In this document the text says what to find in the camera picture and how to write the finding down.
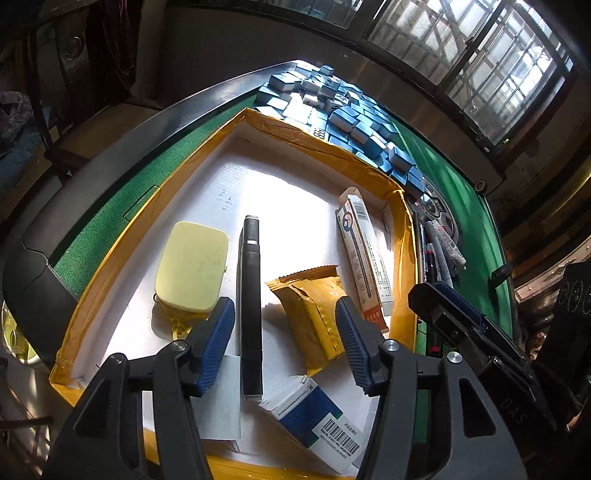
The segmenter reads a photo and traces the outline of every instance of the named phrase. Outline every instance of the barcode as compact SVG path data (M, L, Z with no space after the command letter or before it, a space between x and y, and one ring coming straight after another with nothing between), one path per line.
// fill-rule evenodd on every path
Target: barcode
M369 220L365 205L362 202L353 202L353 208L359 220Z
M359 450L359 444L354 441L334 420L329 420L324 424L322 430L330 436L341 448L346 450L349 455L353 455Z

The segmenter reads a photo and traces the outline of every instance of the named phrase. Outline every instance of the cardboard box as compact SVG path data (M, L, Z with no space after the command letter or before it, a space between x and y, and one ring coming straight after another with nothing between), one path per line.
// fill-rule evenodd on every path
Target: cardboard box
M297 443L338 473L347 470L365 447L361 429L305 375L290 377L285 390L259 406Z
M336 216L347 247L363 318L375 323L385 333L388 325L384 317L392 315L394 299L374 227L357 188L346 189L339 197L339 205Z

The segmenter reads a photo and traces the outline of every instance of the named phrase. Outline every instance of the white foam liner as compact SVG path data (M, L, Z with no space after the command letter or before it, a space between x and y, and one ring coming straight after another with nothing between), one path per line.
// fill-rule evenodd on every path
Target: white foam liner
M160 255L180 220L228 234L220 295L235 301L239 237L246 215L260 220L264 397L277 393L290 375L305 374L304 359L281 303L265 282L338 264L345 291L358 301L335 216L337 197L350 186L358 185L285 142L239 124L193 173L137 246L83 341L73 378L86 385L110 354L122 352L129 359L154 355L172 340L170 322L152 297ZM391 224L389 209L367 190L360 190L394 284L394 253L385 225ZM240 354L238 329L234 328L227 355ZM332 361L314 380L354 424L371 428L375 409L370 411L371 399L355 385L346 356ZM143 415L144 426L154 430L151 393L144 394ZM246 463L334 474L251 402L242 402L241 438L233 449L229 442L204 441L204 445L208 453ZM356 473L357 467L351 466L345 475Z

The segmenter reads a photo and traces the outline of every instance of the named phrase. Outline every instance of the snack packet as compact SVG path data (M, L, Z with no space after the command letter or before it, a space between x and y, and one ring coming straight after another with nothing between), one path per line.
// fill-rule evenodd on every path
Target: snack packet
M322 370L345 353L336 326L336 301L347 295L336 265L311 268L267 282L281 300L300 351L307 375Z

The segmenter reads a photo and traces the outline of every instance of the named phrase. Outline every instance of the black pen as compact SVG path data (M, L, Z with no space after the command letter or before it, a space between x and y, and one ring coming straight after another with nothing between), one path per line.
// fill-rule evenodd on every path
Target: black pen
M261 249L259 221L244 219L240 254L240 330L242 394L262 399Z

